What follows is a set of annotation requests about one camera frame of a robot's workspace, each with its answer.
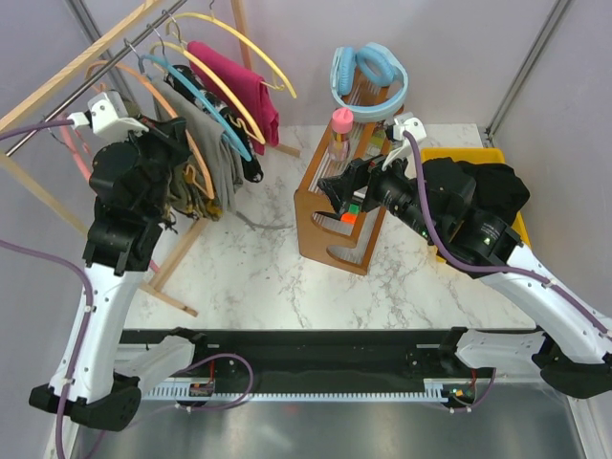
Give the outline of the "camouflage trousers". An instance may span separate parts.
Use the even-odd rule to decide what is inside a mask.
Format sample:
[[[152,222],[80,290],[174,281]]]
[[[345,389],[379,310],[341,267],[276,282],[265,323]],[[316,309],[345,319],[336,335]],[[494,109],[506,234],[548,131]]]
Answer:
[[[221,219],[223,210],[219,207],[219,199],[207,197],[205,184],[194,156],[173,169],[164,204],[163,223],[166,230],[177,233],[174,229],[176,213],[194,221],[204,218],[216,222]]]

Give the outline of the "pink hanger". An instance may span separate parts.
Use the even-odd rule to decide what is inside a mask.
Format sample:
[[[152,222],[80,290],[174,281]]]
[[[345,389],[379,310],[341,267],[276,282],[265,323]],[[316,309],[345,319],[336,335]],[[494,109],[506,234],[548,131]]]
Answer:
[[[68,126],[59,126],[57,127],[57,131],[59,132],[59,136],[55,134],[53,129],[49,130],[52,137],[70,151],[72,159],[80,174],[86,182],[89,182],[91,170],[90,165],[85,162],[87,158],[93,158],[89,145],[77,131]]]

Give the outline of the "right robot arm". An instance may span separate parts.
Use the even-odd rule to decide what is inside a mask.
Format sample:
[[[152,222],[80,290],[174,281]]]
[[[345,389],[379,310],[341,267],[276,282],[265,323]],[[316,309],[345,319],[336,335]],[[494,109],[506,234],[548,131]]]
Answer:
[[[456,377],[494,368],[537,374],[558,392],[589,399],[611,389],[611,336],[594,310],[556,282],[511,224],[474,203],[477,183],[466,163],[428,160],[412,179],[404,161],[356,159],[318,180],[336,215],[359,203],[386,208],[456,270],[492,287],[535,323],[522,335],[454,327],[440,344],[438,364]]]

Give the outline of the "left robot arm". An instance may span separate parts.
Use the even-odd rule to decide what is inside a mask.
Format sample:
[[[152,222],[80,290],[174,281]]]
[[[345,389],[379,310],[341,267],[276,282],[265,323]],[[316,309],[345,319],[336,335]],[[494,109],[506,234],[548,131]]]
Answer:
[[[29,399],[59,419],[106,431],[125,429],[142,396],[166,378],[183,370],[202,375],[210,362],[206,348],[175,329],[151,350],[116,363],[128,310],[163,232],[173,172],[190,155],[185,119],[140,121],[146,131],[129,132],[93,159],[95,218],[83,252],[84,294],[62,362]]]

